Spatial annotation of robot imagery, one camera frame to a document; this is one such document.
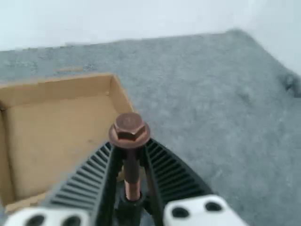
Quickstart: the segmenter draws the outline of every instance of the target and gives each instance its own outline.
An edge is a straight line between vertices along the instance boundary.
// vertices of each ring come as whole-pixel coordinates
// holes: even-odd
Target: open cardboard box
[[[116,117],[134,111],[109,73],[0,88],[0,197],[8,211],[30,206],[108,139]]]

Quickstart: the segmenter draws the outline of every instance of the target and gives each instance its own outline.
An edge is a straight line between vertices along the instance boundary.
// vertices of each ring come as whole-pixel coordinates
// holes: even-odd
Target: copper bolt
[[[109,140],[123,152],[125,192],[130,201],[140,199],[140,151],[150,139],[150,128],[137,113],[117,117],[109,130]]]

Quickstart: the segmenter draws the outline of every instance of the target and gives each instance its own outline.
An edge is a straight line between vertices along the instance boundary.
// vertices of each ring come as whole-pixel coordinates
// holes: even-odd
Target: gray carpet
[[[67,66],[119,75],[153,137],[251,226],[300,225],[300,83],[250,36],[0,52],[0,81],[62,77],[54,70]]]

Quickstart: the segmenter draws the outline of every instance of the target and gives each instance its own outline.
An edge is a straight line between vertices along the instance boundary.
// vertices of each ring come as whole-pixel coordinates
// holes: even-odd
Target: hex bolt head
[[[150,139],[150,128],[137,113],[124,113],[117,117],[109,130],[112,144],[121,148],[137,148]]]
[[[114,129],[118,139],[135,141],[145,132],[145,122],[138,114],[126,113],[116,119]]]

